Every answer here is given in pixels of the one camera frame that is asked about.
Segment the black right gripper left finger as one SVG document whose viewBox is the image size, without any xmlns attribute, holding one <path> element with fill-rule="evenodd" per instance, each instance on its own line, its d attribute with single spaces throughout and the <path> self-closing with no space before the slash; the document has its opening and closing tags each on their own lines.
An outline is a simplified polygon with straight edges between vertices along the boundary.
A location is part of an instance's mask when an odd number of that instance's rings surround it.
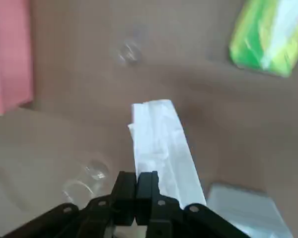
<svg viewBox="0 0 298 238">
<path fill-rule="evenodd" d="M 111 238 L 117 225 L 130 226 L 136 174 L 120 171 L 111 194 L 79 209 L 63 203 L 7 233 L 6 238 Z"/>
</svg>

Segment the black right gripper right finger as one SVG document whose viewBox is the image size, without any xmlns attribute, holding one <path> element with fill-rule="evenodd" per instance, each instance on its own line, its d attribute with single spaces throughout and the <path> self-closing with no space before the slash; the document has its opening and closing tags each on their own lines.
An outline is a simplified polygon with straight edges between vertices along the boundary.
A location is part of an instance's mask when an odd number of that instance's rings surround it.
<svg viewBox="0 0 298 238">
<path fill-rule="evenodd" d="M 181 208 L 175 198 L 160 194 L 158 174 L 141 173 L 136 189 L 135 218 L 147 238 L 246 238 L 247 234 L 199 203 Z"/>
</svg>

